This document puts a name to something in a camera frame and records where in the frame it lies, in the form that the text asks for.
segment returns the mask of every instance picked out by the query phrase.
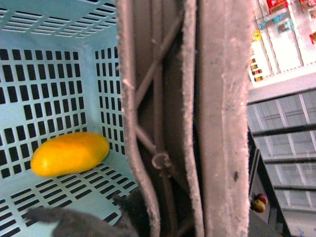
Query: metal rod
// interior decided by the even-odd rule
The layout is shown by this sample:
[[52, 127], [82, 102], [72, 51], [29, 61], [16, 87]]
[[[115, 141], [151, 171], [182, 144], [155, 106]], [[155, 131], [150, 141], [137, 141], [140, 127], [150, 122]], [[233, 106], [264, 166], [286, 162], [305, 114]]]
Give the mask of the metal rod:
[[136, 130], [137, 138], [144, 145], [144, 147], [146, 147], [146, 149], [152, 155], [157, 154], [156, 146], [154, 145], [154, 143], [152, 143], [148, 134], [139, 125], [136, 126], [135, 130]]
[[180, 15], [175, 19], [174, 23], [172, 24], [168, 34], [164, 38], [159, 53], [157, 57], [153, 60], [151, 66], [149, 67], [146, 76], [144, 77], [141, 85], [139, 86], [136, 95], [135, 95], [135, 107], [138, 108], [140, 103], [142, 102], [150, 84], [153, 81], [153, 75], [156, 70], [158, 64], [162, 61], [162, 59], [166, 56], [174, 38], [177, 36], [178, 32], [182, 28], [183, 22], [183, 13], [184, 11], [181, 10]]
[[176, 237], [178, 231], [178, 219], [177, 219], [177, 210], [174, 203], [174, 196], [172, 192], [172, 186], [170, 179], [168, 178], [167, 172], [165, 169], [160, 171], [163, 187], [166, 195], [166, 202], [168, 208], [168, 215], [170, 220], [170, 227], [171, 227], [171, 237]]
[[294, 133], [294, 132], [306, 132], [316, 130], [316, 124], [307, 124], [301, 126], [294, 126], [294, 127], [286, 127], [286, 128], [279, 128], [275, 130], [265, 130], [260, 132], [252, 133], [253, 137], [264, 137], [264, 136], [273, 136], [273, 135], [280, 135], [280, 134], [287, 134], [287, 133]]
[[316, 186], [309, 185], [273, 185], [275, 190], [315, 192]]
[[316, 157], [311, 158], [284, 158], [284, 159], [266, 159], [265, 164], [295, 164], [295, 163], [315, 163]]
[[[153, 0], [152, 3], [152, 25], [153, 25], [153, 55], [159, 54], [162, 42], [162, 1]], [[162, 62], [160, 61], [154, 73], [154, 138], [157, 152], [164, 152], [163, 140], [163, 88], [162, 88]]]

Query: product package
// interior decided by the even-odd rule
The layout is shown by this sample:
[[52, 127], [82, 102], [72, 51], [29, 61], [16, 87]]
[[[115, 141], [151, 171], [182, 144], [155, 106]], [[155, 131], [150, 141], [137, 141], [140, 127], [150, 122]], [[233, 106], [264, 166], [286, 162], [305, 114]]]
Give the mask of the product package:
[[278, 25], [276, 28], [277, 28], [277, 32], [279, 34], [281, 34], [283, 32], [293, 30], [294, 24], [293, 24], [292, 19], [289, 19], [289, 20], [285, 21], [284, 23]]
[[272, 25], [274, 25], [276, 23], [279, 23], [280, 21], [282, 21], [282, 20], [284, 20], [286, 18], [289, 18], [289, 13], [288, 12], [280, 14], [280, 15], [274, 17], [273, 19], [270, 19], [268, 21], [264, 21], [263, 23], [259, 24], [260, 29], [263, 30], [265, 28], [268, 28], [269, 26], [272, 26]]
[[288, 3], [286, 0], [267, 0], [267, 4], [270, 14], [288, 7]]
[[303, 13], [316, 6], [316, 0], [300, 0], [300, 3]]

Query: light blue plastic basket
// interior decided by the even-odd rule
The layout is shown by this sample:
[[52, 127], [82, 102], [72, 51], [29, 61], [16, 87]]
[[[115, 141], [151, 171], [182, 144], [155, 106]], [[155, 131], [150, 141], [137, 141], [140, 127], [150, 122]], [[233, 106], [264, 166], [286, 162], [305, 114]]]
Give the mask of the light blue plastic basket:
[[[125, 158], [116, 8], [112, 0], [0, 0], [0, 237], [48, 237], [30, 207], [61, 206], [115, 223], [112, 197], [137, 187]], [[70, 132], [110, 142], [96, 168], [51, 179], [35, 149]]]

